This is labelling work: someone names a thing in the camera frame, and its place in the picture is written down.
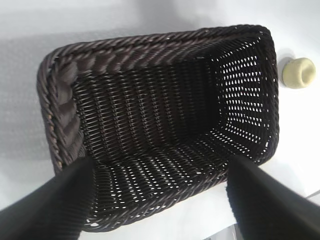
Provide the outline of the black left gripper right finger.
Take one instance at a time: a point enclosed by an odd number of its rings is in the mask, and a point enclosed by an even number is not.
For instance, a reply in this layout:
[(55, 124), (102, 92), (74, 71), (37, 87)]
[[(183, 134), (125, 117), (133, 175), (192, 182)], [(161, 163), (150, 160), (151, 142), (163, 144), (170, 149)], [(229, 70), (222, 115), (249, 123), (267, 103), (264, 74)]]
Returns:
[(320, 207), (243, 156), (232, 156), (227, 196), (245, 240), (318, 240)]

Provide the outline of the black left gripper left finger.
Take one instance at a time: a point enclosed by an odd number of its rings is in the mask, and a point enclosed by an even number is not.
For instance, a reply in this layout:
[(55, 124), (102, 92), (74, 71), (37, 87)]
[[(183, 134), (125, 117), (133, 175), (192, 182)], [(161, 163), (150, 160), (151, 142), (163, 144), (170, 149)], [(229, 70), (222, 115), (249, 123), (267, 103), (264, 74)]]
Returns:
[(93, 162), (79, 158), (0, 212), (2, 240), (77, 240), (94, 198)]

